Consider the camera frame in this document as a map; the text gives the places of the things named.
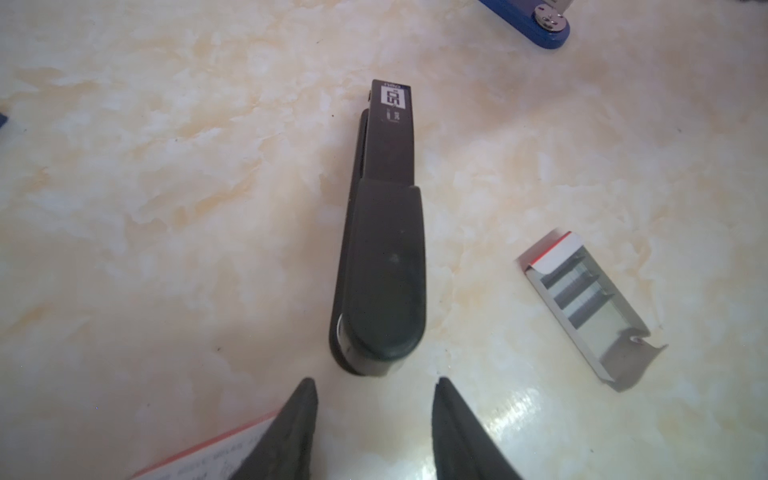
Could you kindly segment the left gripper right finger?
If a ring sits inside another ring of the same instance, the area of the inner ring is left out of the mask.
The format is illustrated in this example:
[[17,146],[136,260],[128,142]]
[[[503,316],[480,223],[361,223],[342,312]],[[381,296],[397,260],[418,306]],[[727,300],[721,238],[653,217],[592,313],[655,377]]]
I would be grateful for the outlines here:
[[435,386],[431,429],[437,479],[521,479],[447,377]]

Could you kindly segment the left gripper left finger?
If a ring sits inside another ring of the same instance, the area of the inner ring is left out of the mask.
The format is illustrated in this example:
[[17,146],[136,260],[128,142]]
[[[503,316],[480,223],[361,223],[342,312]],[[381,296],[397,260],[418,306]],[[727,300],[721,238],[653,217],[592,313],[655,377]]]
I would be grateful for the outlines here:
[[315,381],[310,377],[304,378],[230,478],[310,479],[317,409]]

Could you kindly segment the red white staple box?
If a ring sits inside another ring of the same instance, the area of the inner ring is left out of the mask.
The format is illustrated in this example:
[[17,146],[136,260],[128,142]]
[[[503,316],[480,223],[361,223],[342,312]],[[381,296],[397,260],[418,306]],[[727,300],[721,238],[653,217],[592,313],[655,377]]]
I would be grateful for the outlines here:
[[278,415],[271,412],[163,461],[138,471],[132,479],[229,479],[252,452]]

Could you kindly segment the silver staple tray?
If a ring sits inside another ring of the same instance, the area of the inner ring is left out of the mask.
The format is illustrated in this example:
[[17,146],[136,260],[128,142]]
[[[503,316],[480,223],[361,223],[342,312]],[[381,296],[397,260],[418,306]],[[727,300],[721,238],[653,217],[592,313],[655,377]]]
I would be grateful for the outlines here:
[[554,229],[518,258],[544,304],[592,368],[617,392],[633,388],[666,349],[573,231]]

